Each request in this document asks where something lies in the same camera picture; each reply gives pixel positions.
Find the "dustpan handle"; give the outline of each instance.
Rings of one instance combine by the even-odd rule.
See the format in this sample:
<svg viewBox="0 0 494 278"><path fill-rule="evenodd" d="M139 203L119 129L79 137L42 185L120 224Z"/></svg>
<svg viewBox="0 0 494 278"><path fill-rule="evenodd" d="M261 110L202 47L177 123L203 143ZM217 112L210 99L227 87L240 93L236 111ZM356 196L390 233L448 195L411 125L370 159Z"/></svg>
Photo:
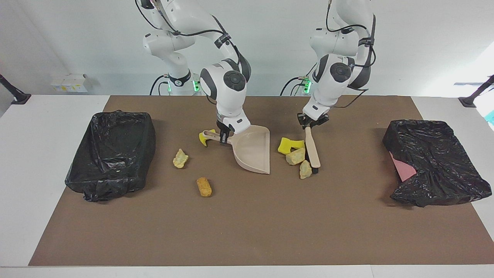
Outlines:
<svg viewBox="0 0 494 278"><path fill-rule="evenodd" d="M205 130L205 131L203 131L203 136L206 139L215 140L215 141L220 142L220 135L218 133L214 133L212 131ZM232 142L230 141L230 138L229 137L228 137L227 143L230 144L230 145L232 144Z"/></svg>

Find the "trash bag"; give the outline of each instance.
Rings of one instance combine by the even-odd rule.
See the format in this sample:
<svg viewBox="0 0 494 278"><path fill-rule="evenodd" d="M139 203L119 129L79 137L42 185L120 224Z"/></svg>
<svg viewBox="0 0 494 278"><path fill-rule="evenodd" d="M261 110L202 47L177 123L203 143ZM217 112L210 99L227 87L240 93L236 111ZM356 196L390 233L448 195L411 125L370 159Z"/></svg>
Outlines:
<svg viewBox="0 0 494 278"><path fill-rule="evenodd" d="M394 159L415 168L391 195L418 207L455 205L492 195L453 130L445 122L392 121L383 143Z"/></svg>
<svg viewBox="0 0 494 278"><path fill-rule="evenodd" d="M141 190L153 160L156 134L148 113L95 114L65 179L89 202Z"/></svg>

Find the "dustpan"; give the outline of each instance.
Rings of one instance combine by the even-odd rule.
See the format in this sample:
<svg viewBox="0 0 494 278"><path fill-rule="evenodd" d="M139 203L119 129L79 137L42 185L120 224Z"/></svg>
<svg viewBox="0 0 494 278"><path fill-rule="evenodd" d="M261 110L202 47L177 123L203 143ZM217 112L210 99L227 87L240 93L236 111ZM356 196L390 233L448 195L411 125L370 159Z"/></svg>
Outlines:
<svg viewBox="0 0 494 278"><path fill-rule="evenodd" d="M214 131L203 131L200 136L205 139L220 141ZM244 132L228 138L232 145L237 163L244 169L260 174L269 174L269 129L262 126L250 126Z"/></svg>

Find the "brown mat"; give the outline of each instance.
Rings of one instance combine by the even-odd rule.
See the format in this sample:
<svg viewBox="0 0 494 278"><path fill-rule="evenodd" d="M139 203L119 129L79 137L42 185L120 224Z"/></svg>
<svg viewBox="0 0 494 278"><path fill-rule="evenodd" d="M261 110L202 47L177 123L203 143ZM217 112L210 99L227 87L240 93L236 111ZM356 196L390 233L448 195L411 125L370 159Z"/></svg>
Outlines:
<svg viewBox="0 0 494 278"><path fill-rule="evenodd" d="M344 96L340 104L352 97ZM144 190L104 204L66 188L31 266L493 264L494 244L471 204L417 208L389 198L397 174L381 140L391 120L419 119L409 97L364 96L313 129L320 173L305 180L276 152L303 139L301 97L248 97L250 120L271 130L271 175L240 168L203 97L112 96L105 111L146 111L157 132ZM179 148L185 169L171 161ZM207 177L211 198L199 195Z"/></svg>

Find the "robotic arm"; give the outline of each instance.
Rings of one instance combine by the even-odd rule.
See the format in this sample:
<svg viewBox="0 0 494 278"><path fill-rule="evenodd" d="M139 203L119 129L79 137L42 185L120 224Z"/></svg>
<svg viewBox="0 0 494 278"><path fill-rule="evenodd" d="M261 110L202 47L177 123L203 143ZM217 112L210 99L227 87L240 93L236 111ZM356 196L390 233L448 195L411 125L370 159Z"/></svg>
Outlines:
<svg viewBox="0 0 494 278"><path fill-rule="evenodd" d="M311 37L319 61L312 77L319 87L298 115L304 128L327 121L327 113L345 90L363 87L371 74L375 16L370 0L331 0L328 19L341 28L318 28ZM358 34L358 41L348 35L351 32Z"/></svg>
<svg viewBox="0 0 494 278"><path fill-rule="evenodd" d="M243 104L251 67L221 23L196 0L141 0L141 6L151 11L151 19L160 29L144 37L144 47L167 64L172 93L193 92L193 74L186 58L176 51L193 45L198 35L214 42L225 59L202 69L200 81L206 95L216 100L221 143L226 143L230 131L245 131L250 126Z"/></svg>

